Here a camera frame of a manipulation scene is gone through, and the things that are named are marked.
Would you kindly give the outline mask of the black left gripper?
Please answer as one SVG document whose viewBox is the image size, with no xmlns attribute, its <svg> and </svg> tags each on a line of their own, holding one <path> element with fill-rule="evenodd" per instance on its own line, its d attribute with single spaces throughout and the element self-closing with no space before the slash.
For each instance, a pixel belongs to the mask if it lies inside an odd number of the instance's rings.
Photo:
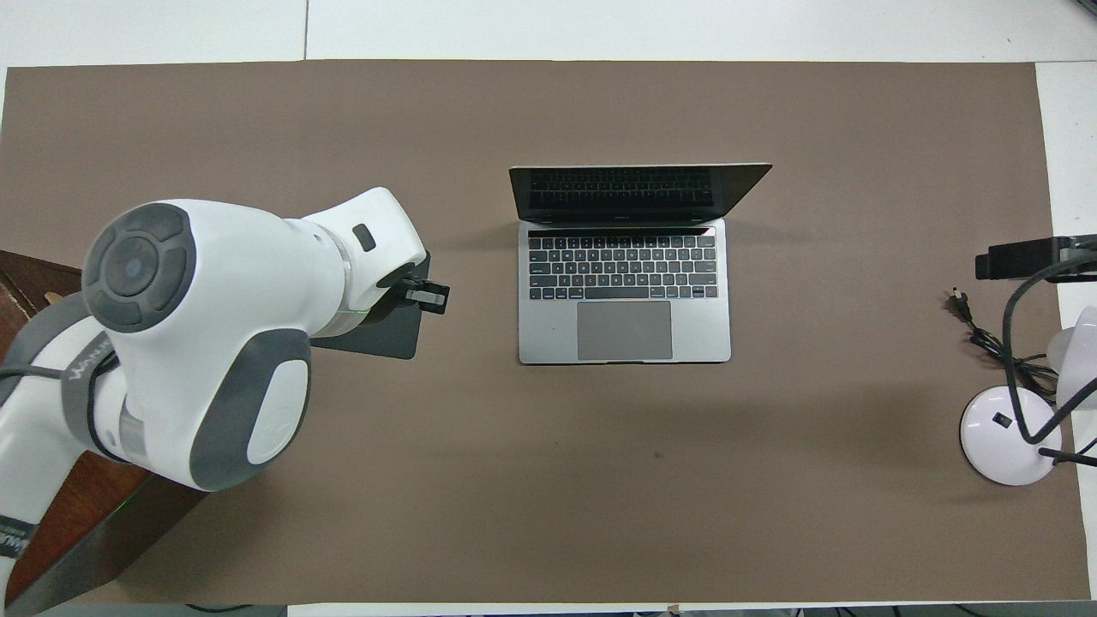
<svg viewBox="0 0 1097 617">
<path fill-rule="evenodd" d="M 391 282 L 391 285 L 381 294 L 375 308 L 418 306 L 420 311 L 431 314 L 446 313 L 451 288 L 415 273 L 412 266 L 400 267 L 383 282 Z"/>
</svg>

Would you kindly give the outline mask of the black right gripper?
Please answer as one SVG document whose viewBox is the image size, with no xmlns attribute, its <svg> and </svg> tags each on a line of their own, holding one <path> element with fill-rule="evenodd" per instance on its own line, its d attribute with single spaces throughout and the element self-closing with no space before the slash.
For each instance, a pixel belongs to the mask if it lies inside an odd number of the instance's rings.
<svg viewBox="0 0 1097 617">
<path fill-rule="evenodd" d="M 1067 236 L 1067 243 L 998 243 L 975 257 L 976 280 L 1025 279 L 1062 261 L 1081 261 L 1066 274 L 1062 284 L 1094 284 L 1096 282 L 1096 236 Z"/>
</svg>

